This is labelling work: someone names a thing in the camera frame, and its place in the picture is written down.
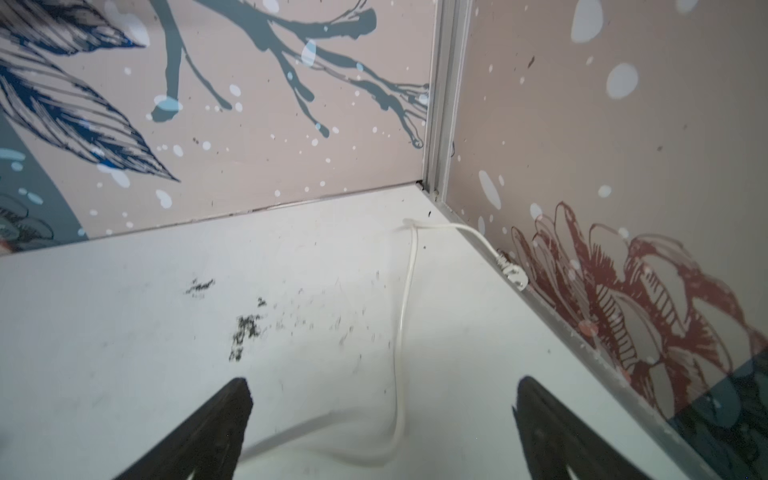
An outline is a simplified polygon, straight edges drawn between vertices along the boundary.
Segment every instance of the white cable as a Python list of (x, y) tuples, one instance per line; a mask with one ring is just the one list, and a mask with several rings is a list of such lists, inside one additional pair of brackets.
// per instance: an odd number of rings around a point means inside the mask
[[(340, 462), (344, 462), (350, 465), (358, 466), (381, 466), (392, 460), (397, 453), (397, 448), (402, 441), (402, 437), (406, 431), (406, 385), (403, 378), (402, 371), (402, 338), (403, 330), (406, 321), (406, 310), (408, 307), (408, 298), (411, 293), (411, 283), (413, 281), (413, 272), (416, 266), (416, 255), (419, 252), (419, 233), (418, 229), (445, 229), (455, 228), (456, 230), (464, 230), (472, 233), (483, 245), (491, 252), (491, 255), (496, 260), (496, 263), (501, 267), (504, 275), (507, 276), (513, 283), (518, 285), (518, 288), (522, 290), (528, 284), (528, 278), (519, 266), (514, 265), (507, 261), (507, 259), (497, 253), (494, 250), (488, 240), (483, 235), (472, 227), (464, 225), (463, 223), (423, 223), (416, 220), (406, 218), (402, 221), (411, 230), (411, 254), (408, 260), (408, 272), (406, 274), (406, 284), (402, 293), (402, 305), (400, 307), (400, 319), (397, 323), (395, 332), (395, 346), (393, 351), (393, 362), (395, 367), (395, 429), (390, 437), (389, 441), (382, 447), (369, 450), (368, 452), (356, 452), (352, 450), (344, 449), (332, 449), (327, 447), (310, 447), (310, 451), (328, 455)], [(352, 418), (358, 417), (360, 413), (358, 410), (349, 409), (342, 412), (331, 412), (325, 415), (315, 417), (314, 419), (307, 420), (295, 425), (290, 429), (287, 429), (281, 433), (275, 434), (261, 442), (244, 449), (240, 455), (238, 466), (244, 462), (252, 460), (261, 456), (262, 454), (271, 451), (281, 445), (285, 445), (288, 442), (297, 440), (301, 437), (309, 435), (320, 429), (324, 429), (327, 426), (335, 425), (340, 422), (348, 421)]]

